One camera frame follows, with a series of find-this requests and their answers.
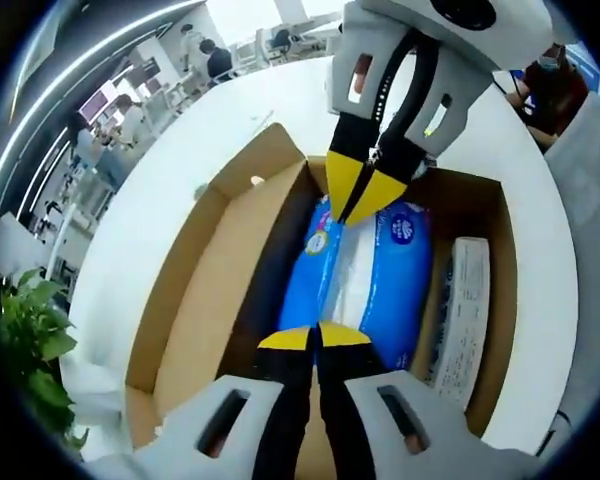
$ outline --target green plant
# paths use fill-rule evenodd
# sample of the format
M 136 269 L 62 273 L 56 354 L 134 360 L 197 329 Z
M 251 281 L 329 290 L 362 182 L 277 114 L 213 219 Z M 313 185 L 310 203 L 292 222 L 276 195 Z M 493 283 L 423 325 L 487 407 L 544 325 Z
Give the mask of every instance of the green plant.
M 67 315 L 51 299 L 64 289 L 42 280 L 31 286 L 38 270 L 26 272 L 17 285 L 1 296 L 0 340 L 8 374 L 30 405 L 34 416 L 61 443 L 79 452 L 88 430 L 78 438 L 72 433 L 74 413 L 62 385 L 58 358 L 71 351 L 76 341 L 67 333 Z

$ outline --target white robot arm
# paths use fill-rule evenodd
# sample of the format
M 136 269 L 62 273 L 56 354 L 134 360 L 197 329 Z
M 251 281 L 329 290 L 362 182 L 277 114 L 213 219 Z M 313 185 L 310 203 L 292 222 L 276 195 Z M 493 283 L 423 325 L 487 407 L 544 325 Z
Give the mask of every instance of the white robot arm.
M 330 109 L 340 120 L 327 179 L 333 215 L 347 224 L 402 195 L 421 162 L 462 133 L 493 71 L 525 68 L 554 39 L 542 0 L 356 0 L 345 5 L 342 27 L 329 87 Z M 412 83 L 380 135 L 391 83 L 410 51 Z M 354 101 L 349 90 L 361 57 L 370 64 Z M 445 115 L 428 134 L 440 105 Z

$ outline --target open cardboard box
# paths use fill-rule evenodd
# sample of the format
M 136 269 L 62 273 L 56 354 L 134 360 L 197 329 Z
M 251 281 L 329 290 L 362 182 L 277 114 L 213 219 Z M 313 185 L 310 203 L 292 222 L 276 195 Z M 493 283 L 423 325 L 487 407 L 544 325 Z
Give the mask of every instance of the open cardboard box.
M 264 182 L 254 186 L 254 177 Z M 277 124 L 210 183 L 164 262 L 136 334 L 126 378 L 134 448 L 155 438 L 167 413 L 215 378 L 250 374 L 258 343 L 273 331 L 315 204 L 326 191 L 324 158 L 305 158 Z M 490 243 L 487 339 L 466 412 L 470 429 L 481 435 L 502 388 L 516 319 L 515 247 L 504 194 L 496 181 L 431 169 L 405 197 L 430 209 L 435 252 L 411 365 L 416 377 L 425 377 L 431 361 L 453 240 L 478 236 Z M 318 398 L 316 386 L 298 478 L 335 476 Z

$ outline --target white box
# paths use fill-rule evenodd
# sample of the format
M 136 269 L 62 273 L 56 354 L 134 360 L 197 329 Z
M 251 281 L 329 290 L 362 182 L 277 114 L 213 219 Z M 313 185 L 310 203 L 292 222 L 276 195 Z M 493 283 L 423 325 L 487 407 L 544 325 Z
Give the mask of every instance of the white box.
M 456 239 L 439 313 L 429 384 L 466 410 L 478 377 L 489 317 L 489 243 Z

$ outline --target face mask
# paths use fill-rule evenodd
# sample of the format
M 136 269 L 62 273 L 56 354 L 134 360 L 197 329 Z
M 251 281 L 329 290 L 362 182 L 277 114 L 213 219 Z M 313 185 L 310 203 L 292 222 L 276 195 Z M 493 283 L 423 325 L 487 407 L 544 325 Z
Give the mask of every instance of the face mask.
M 544 55 L 538 59 L 538 65 L 540 65 L 540 67 L 544 70 L 548 70 L 550 72 L 557 70 L 559 67 L 558 59 L 552 57 L 545 57 Z

